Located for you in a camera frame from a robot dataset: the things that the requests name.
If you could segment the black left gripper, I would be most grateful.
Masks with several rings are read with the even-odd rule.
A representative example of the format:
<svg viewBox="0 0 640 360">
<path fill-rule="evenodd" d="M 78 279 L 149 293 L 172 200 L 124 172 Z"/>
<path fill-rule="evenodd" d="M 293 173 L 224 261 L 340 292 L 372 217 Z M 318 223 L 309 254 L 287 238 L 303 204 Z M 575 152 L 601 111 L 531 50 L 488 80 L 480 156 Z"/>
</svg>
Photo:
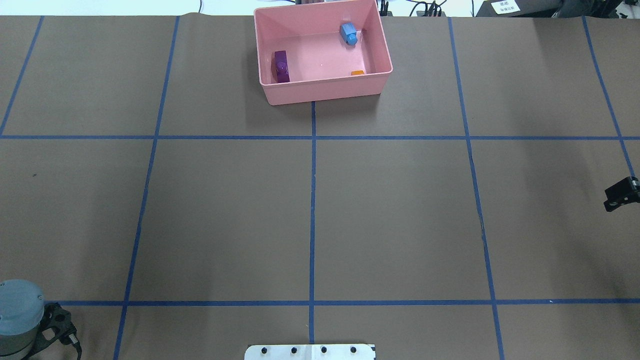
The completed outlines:
<svg viewBox="0 0 640 360">
<path fill-rule="evenodd" d="M 64 346 L 72 346 L 77 352 L 77 359 L 80 360 L 81 344 L 77 332 L 69 311 L 62 308 L 57 302 L 47 303 L 35 334 L 34 343 L 23 360 L 29 360 L 55 342 L 60 342 Z"/>
</svg>

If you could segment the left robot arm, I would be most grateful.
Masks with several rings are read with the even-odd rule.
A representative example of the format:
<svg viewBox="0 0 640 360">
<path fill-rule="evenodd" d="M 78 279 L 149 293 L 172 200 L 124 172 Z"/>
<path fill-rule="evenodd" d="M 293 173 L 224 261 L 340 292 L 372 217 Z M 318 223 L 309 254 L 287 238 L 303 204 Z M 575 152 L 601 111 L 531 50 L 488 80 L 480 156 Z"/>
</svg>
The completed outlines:
<svg viewBox="0 0 640 360">
<path fill-rule="evenodd" d="M 72 346 L 82 358 L 72 315 L 57 302 L 45 302 L 42 289 L 31 281 L 0 283 L 0 357 L 29 360 L 55 342 Z"/>
</svg>

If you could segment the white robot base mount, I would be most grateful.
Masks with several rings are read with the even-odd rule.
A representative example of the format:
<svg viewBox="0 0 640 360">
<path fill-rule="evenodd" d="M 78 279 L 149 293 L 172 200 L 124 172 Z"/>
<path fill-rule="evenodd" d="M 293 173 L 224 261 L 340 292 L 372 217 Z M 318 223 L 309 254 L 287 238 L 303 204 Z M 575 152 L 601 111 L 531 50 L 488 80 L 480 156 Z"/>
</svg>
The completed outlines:
<svg viewBox="0 0 640 360">
<path fill-rule="evenodd" d="M 245 360 L 376 360 L 374 344 L 264 344 L 251 345 Z"/>
</svg>

